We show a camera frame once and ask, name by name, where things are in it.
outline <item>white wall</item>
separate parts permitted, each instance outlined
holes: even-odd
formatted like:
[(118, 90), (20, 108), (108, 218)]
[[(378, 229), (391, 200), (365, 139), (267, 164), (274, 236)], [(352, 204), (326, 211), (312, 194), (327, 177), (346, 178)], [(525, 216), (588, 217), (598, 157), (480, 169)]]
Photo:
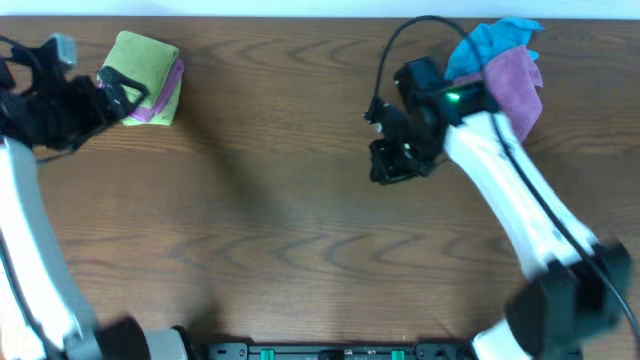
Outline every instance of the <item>white wall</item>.
[(0, 0), (0, 15), (640, 19), (640, 0)]

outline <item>green cloth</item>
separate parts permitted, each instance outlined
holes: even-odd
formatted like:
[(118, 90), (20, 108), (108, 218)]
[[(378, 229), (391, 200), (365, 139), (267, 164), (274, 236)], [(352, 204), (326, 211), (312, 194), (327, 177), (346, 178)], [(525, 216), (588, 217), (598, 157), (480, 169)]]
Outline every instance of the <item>green cloth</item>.
[[(178, 58), (179, 52), (175, 46), (129, 31), (121, 31), (103, 66), (111, 66), (124, 76), (146, 85), (149, 89), (149, 96), (140, 106), (151, 109), (158, 100), (160, 91), (173, 63)], [(129, 117), (123, 120), (123, 123), (125, 125), (170, 125), (178, 106), (181, 83), (182, 81), (176, 86), (176, 90), (162, 113), (154, 115), (150, 122), (142, 122)], [(140, 94), (139, 91), (129, 87), (125, 87), (125, 91), (129, 101), (134, 101)]]

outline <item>blue towel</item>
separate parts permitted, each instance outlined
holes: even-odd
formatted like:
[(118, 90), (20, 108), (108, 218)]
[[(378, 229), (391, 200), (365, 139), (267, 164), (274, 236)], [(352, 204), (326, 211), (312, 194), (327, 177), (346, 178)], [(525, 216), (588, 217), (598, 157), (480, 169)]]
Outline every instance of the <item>blue towel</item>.
[[(469, 36), (478, 46), (482, 65), (485, 65), (500, 53), (519, 45), (527, 45), (536, 30), (544, 30), (537, 21), (508, 17), (498, 20), (493, 25), (480, 24)], [(529, 50), (529, 55), (534, 61), (538, 59), (538, 53), (535, 51)], [(480, 64), (473, 56), (469, 43), (466, 40), (462, 41), (449, 58), (445, 77), (454, 80), (478, 71)]]

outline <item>wooden table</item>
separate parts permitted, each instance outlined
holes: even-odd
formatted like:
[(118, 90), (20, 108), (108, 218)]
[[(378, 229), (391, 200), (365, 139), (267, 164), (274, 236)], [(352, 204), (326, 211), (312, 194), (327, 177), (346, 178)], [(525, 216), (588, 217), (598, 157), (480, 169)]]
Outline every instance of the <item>wooden table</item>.
[[(2, 18), (28, 45), (62, 32), (94, 74), (120, 30), (177, 45), (171, 127), (118, 127), (44, 167), (47, 211), (101, 320), (183, 324), (198, 339), (392, 341), (466, 337), (524, 284), (505, 233), (466, 175), (368, 179), (366, 110), (400, 20)], [(471, 30), (479, 20), (462, 21)], [(640, 23), (545, 20), (544, 110), (526, 149), (603, 238), (640, 246)], [(392, 71), (456, 36), (403, 34)], [(640, 312), (640, 287), (628, 296)], [(587, 349), (632, 358), (626, 324)]]

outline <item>cloth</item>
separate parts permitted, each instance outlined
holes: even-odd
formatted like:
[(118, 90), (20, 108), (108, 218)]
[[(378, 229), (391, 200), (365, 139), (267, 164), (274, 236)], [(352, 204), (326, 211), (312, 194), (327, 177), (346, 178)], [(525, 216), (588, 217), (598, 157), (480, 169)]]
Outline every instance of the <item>cloth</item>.
[[(536, 86), (542, 87), (540, 70), (524, 45), (507, 50), (485, 66), (486, 86), (511, 120), (516, 137), (522, 142), (542, 112)], [(480, 74), (457, 78), (462, 84), (480, 79)]]
[[(184, 63), (179, 50), (171, 45), (122, 31), (103, 66), (111, 66), (124, 76), (147, 86), (147, 96), (125, 125), (170, 125), (173, 121), (181, 88)], [(127, 97), (134, 101), (139, 92), (125, 87)]]
[[(487, 64), (497, 55), (519, 45), (527, 45), (534, 31), (544, 30), (537, 21), (508, 17), (498, 20), (493, 25), (480, 24), (469, 34), (477, 45), (482, 65)], [(532, 60), (538, 59), (538, 53), (529, 51)], [(449, 58), (445, 78), (455, 80), (459, 76), (470, 75), (480, 71), (480, 64), (471, 51), (467, 40), (460, 42)]]

